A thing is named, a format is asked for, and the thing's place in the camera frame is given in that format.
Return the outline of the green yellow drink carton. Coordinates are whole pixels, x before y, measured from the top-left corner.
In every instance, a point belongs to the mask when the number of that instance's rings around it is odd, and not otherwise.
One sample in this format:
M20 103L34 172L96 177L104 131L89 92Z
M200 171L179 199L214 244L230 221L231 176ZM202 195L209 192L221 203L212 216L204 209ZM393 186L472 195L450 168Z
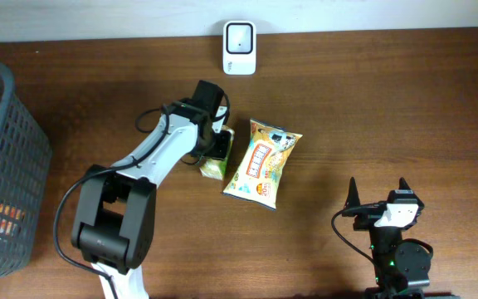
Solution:
M217 179L223 181L226 176L227 162L232 151L235 131L224 125L218 137L224 137L227 141L226 154L223 159L206 158L204 163L199 167L203 177Z

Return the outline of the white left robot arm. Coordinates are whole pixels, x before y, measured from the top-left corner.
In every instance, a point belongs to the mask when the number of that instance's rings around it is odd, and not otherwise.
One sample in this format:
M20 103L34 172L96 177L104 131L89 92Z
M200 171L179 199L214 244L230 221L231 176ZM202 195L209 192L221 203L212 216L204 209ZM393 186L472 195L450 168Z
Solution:
M230 109L221 87L199 81L192 96L159 107L157 126L135 150L110 167L92 165L74 184L80 197L71 244L105 297L148 297L141 265L153 241L159 185L185 155L226 158L231 134L222 126Z

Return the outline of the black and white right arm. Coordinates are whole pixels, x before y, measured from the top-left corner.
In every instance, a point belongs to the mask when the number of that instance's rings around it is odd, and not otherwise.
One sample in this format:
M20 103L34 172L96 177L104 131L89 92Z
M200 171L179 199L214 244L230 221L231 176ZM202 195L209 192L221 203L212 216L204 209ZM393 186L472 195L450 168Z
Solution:
M376 287L367 288L364 298L447 299L451 293L426 293L430 286L433 247L421 240L404 238L402 233L417 224L425 204L408 185L399 179L397 189L389 192L384 201L360 202L356 180L349 181L344 207L335 213L330 224L334 233L350 248L368 259L374 268ZM353 230L369 234L370 254L348 241L336 228L337 217L352 218Z

